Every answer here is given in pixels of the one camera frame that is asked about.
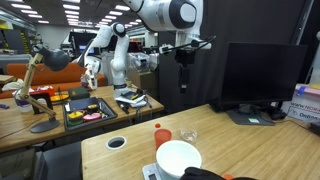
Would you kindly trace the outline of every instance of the monitor stand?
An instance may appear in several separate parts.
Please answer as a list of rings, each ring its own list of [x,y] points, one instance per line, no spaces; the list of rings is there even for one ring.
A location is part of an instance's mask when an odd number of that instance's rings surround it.
[[[252,105],[240,105],[238,108],[227,110],[233,122],[239,125],[274,126],[275,123]]]

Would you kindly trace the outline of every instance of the ceiling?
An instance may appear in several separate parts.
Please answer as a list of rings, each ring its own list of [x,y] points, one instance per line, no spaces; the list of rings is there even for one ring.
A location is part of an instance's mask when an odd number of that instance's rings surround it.
[[[14,0],[1,0],[0,7],[3,11],[11,12],[17,17],[29,21],[30,23],[36,25],[39,24],[38,20],[49,21],[50,25],[60,25],[60,26],[70,26],[66,17],[65,9],[63,8],[63,4],[71,4],[77,5],[74,3],[68,3],[62,0],[23,0],[23,2],[13,2]],[[28,14],[22,13],[21,9],[17,9],[13,7],[11,4],[26,4],[31,6],[33,11],[37,11],[39,15],[42,16],[39,18],[31,18]],[[94,27],[97,23],[99,23],[106,15],[109,15],[111,10],[115,10],[116,5],[124,5],[125,4],[121,0],[81,0],[79,10],[79,22],[82,27],[92,26]],[[114,22],[119,22],[121,24],[129,24],[130,22],[136,21],[138,16],[129,11],[121,11],[123,14],[121,16],[117,16],[116,20],[113,20],[109,25]]]

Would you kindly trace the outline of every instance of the white box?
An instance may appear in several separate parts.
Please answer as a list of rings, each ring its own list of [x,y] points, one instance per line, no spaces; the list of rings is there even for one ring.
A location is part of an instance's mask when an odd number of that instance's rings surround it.
[[[289,117],[306,122],[320,122],[320,90],[297,84],[292,101],[284,102],[281,109]]]

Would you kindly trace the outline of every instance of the circular cutout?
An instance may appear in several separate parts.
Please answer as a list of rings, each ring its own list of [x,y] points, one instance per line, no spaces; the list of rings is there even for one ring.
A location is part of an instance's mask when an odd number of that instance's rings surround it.
[[[106,147],[110,150],[116,150],[126,145],[127,139],[123,136],[116,136],[109,139],[106,143]]]
[[[180,178],[186,168],[200,168],[202,163],[199,151],[191,144],[179,140],[162,144],[156,158],[160,168],[175,178]]]

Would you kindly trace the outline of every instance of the scale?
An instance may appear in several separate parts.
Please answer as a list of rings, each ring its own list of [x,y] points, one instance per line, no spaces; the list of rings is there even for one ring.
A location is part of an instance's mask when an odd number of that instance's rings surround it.
[[[152,163],[142,168],[143,177],[145,180],[178,180],[168,173],[164,172],[158,163]]]

